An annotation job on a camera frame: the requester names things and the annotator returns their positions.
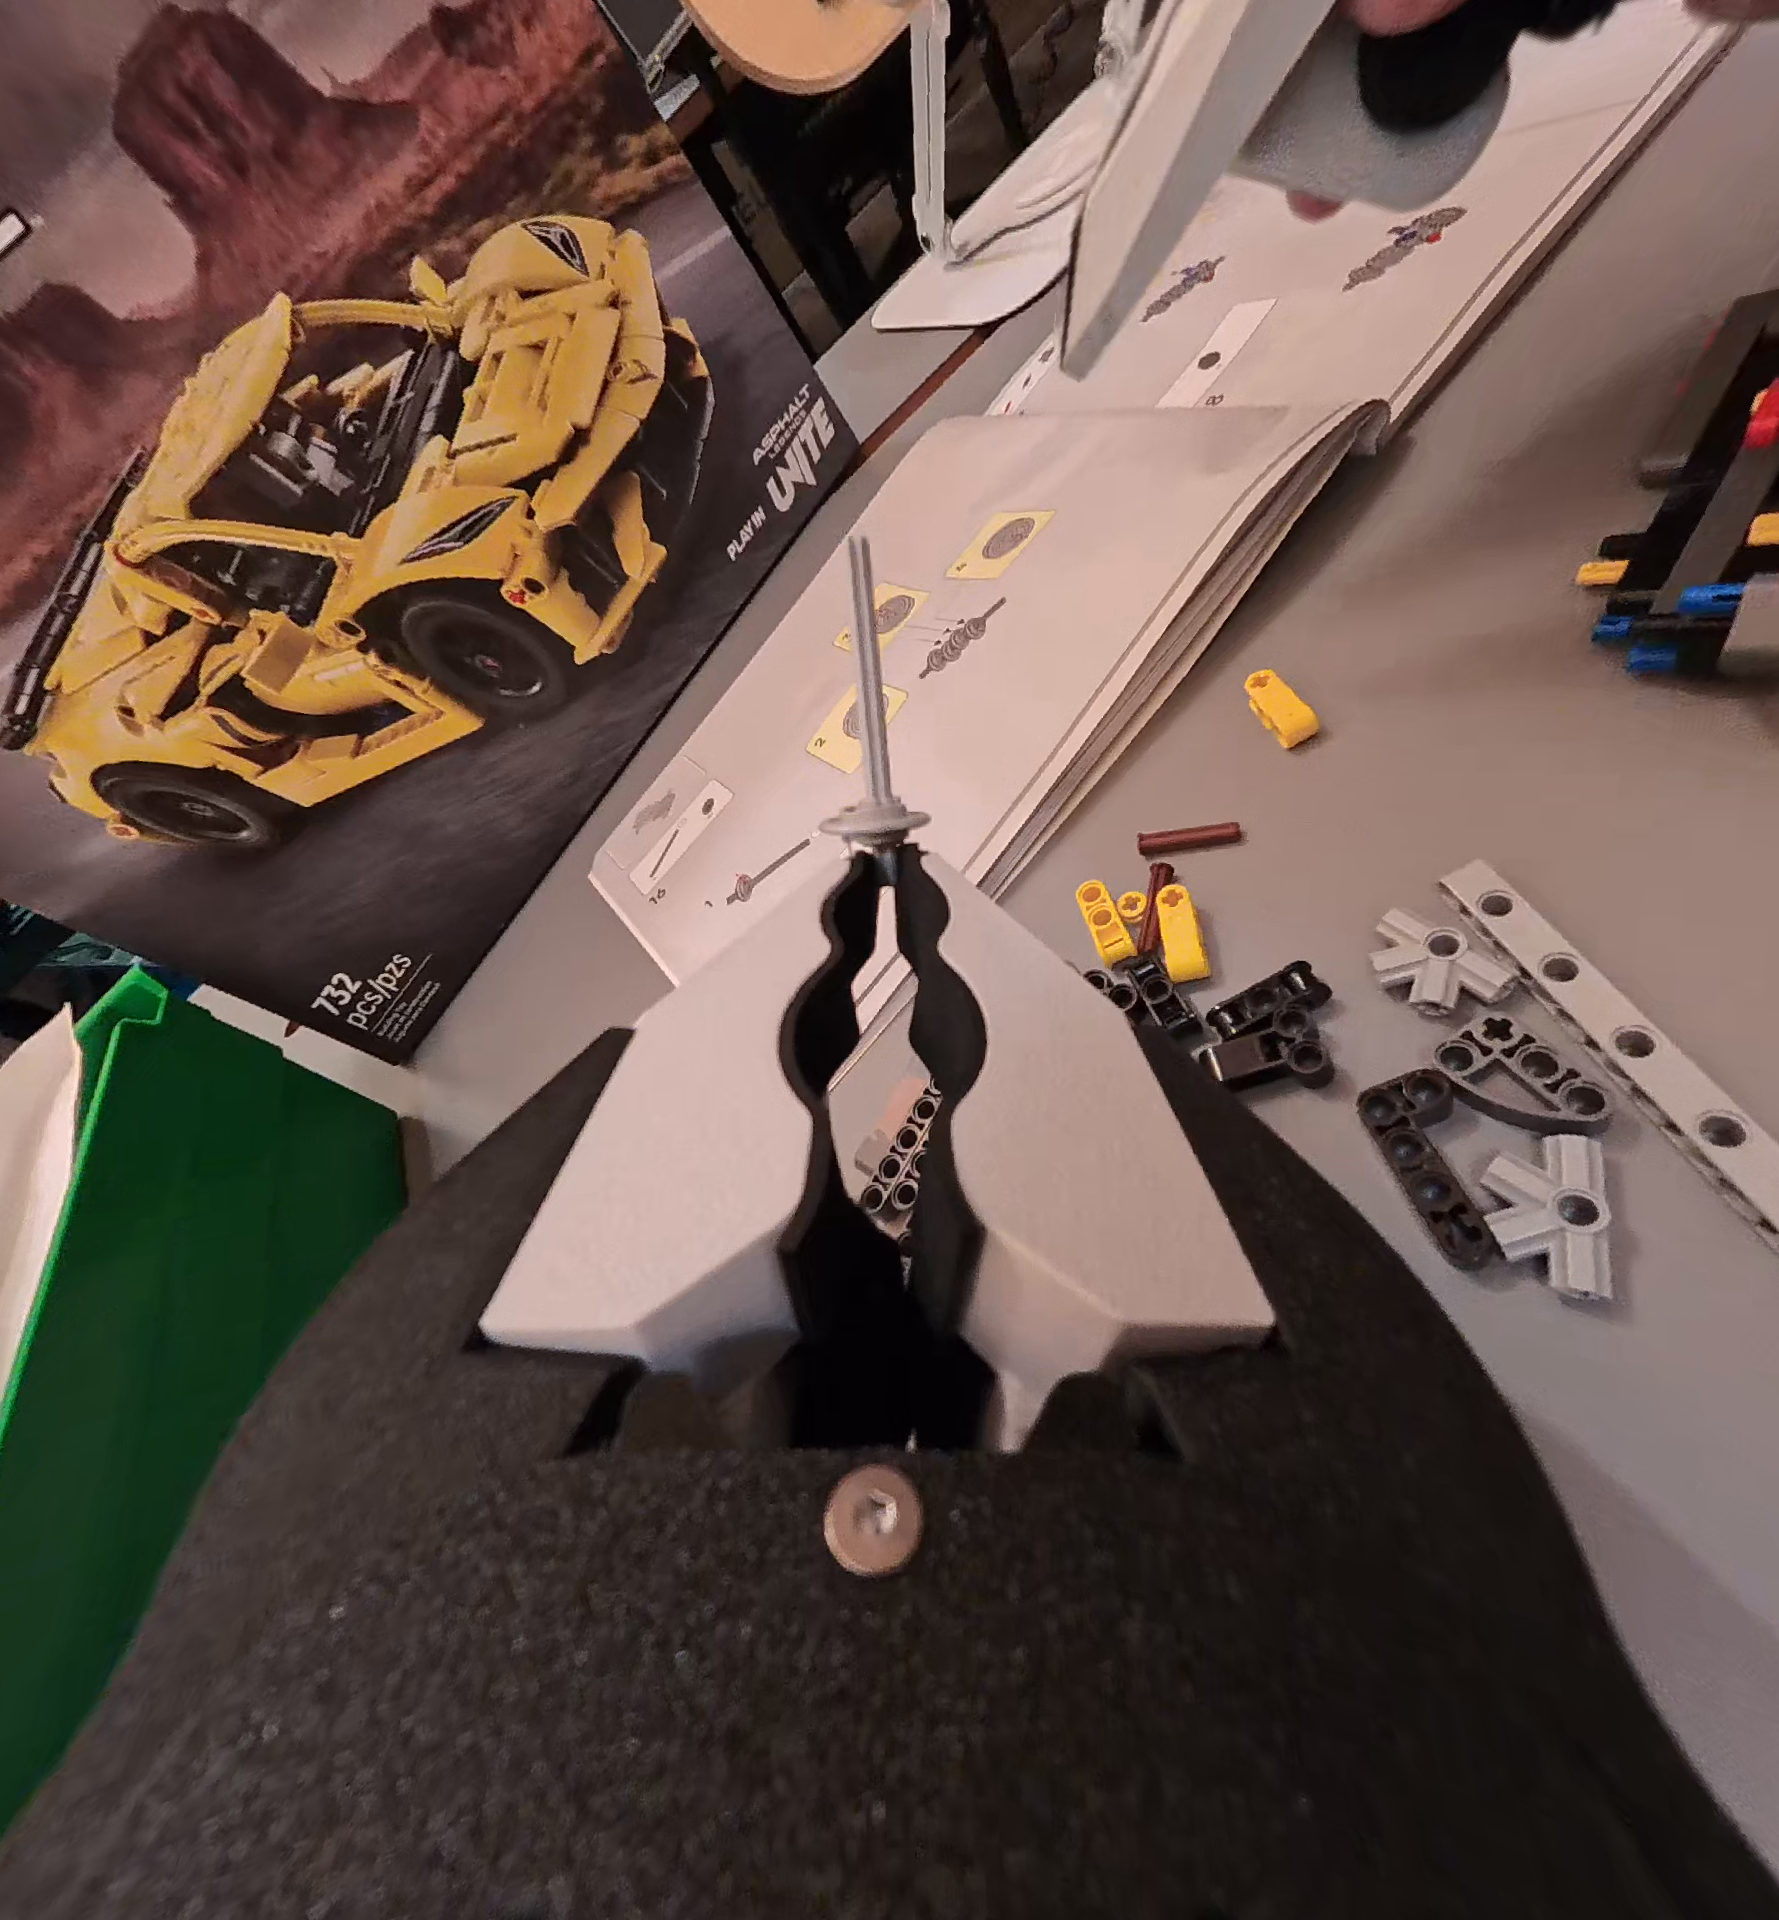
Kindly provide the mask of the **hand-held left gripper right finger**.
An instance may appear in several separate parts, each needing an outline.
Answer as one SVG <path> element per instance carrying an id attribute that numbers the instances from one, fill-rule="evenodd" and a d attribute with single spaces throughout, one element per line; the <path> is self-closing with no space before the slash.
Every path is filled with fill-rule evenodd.
<path id="1" fill-rule="evenodd" d="M 919 849 L 897 932 L 942 1099 L 912 1228 L 941 1342 L 919 1442 L 1013 1450 L 1068 1377 L 1258 1346 L 1275 1316 L 1157 1078 L 1167 1051 Z"/>

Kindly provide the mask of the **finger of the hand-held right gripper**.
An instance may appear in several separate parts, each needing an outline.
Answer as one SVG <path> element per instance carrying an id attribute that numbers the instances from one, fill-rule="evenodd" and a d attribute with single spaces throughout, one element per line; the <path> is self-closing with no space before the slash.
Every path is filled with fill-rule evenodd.
<path id="1" fill-rule="evenodd" d="M 1330 2 L 1164 2 L 1082 202 L 1061 369 L 1086 378 L 1332 15 Z"/>

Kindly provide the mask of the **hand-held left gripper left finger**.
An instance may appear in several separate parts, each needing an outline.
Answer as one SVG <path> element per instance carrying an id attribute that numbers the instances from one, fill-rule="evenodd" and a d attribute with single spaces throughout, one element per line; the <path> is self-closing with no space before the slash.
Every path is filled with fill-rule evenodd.
<path id="1" fill-rule="evenodd" d="M 790 1007 L 845 942 L 875 946 L 870 859 L 794 887 L 637 1021 L 487 1308 L 496 1346 L 623 1356 L 703 1387 L 800 1342 L 803 1389 L 880 1394 L 880 1239 L 839 1194 L 819 1091 L 833 1051 Z"/>

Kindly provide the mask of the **pile of lego pieces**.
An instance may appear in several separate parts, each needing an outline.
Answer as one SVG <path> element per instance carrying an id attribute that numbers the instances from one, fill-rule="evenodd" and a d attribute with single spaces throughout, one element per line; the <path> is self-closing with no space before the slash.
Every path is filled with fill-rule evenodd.
<path id="1" fill-rule="evenodd" d="M 1616 1296 L 1603 1138 L 1621 1105 L 1683 1151 L 1779 1257 L 1779 1142 L 1642 1013 L 1528 897 L 1484 864 L 1438 884 L 1454 912 L 1401 909 L 1377 925 L 1370 971 L 1410 1009 L 1463 1021 L 1401 1074 L 1357 1092 L 1357 1121 L 1447 1265 L 1540 1271 L 1557 1297 Z M 1098 967 L 1086 980 L 1128 1018 L 1160 1027 L 1229 1089 L 1327 1087 L 1320 1023 L 1330 986 L 1288 961 L 1199 1004 L 1207 950 L 1192 897 L 1162 900 L 1162 941 L 1139 956 L 1144 892 L 1076 889 Z"/>

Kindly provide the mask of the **lego instruction booklet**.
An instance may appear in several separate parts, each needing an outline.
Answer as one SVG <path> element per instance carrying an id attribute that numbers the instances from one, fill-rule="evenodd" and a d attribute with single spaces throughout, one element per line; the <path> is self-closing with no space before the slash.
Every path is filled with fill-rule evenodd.
<path id="1" fill-rule="evenodd" d="M 1500 131 L 1416 212 L 1309 227 L 1226 180 L 1086 378 L 1031 359 L 860 515 L 924 849 L 989 893 L 1142 730 L 1348 453 L 1375 451 L 1726 35 L 1622 5 L 1522 42 Z"/>

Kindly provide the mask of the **partly built lego chassis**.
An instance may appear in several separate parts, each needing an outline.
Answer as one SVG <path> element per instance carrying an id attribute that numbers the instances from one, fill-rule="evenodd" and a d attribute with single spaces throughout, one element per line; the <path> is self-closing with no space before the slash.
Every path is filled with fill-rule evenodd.
<path id="1" fill-rule="evenodd" d="M 1576 573 L 1632 678 L 1779 684 L 1779 283 L 1734 301 L 1639 460 L 1648 522 Z"/>

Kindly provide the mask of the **grey lego axle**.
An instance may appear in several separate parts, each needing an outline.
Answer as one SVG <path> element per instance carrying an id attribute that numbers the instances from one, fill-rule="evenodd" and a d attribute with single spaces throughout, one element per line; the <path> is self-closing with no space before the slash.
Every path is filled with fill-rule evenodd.
<path id="1" fill-rule="evenodd" d="M 887 802 L 891 797 L 901 799 L 894 787 L 891 757 L 887 748 L 880 648 L 875 634 L 875 583 L 868 542 L 862 538 L 851 538 L 847 542 L 847 561 L 853 589 L 853 651 L 857 658 L 857 705 L 853 707 L 853 714 L 857 718 L 859 740 L 862 748 L 862 772 L 866 790 L 865 797 L 877 802 Z M 877 875 L 886 884 L 895 884 L 900 873 L 901 842 L 889 847 L 859 847 L 848 842 L 848 847 L 853 853 L 868 853 Z"/>

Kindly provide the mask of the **yellow car lego box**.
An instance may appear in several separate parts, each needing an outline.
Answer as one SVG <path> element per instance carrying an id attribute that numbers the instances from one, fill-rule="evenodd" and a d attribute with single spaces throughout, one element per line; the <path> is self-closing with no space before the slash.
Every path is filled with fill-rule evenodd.
<path id="1" fill-rule="evenodd" d="M 0 2 L 0 896 L 406 1059 L 855 439 L 594 5 Z"/>

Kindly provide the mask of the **green plastic bin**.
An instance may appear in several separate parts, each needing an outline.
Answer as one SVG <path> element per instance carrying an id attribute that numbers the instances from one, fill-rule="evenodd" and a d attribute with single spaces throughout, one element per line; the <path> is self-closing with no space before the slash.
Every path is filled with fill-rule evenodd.
<path id="1" fill-rule="evenodd" d="M 403 1208 L 395 1113 L 130 971 L 0 1415 L 0 1682 L 97 1691 L 271 1367 Z"/>

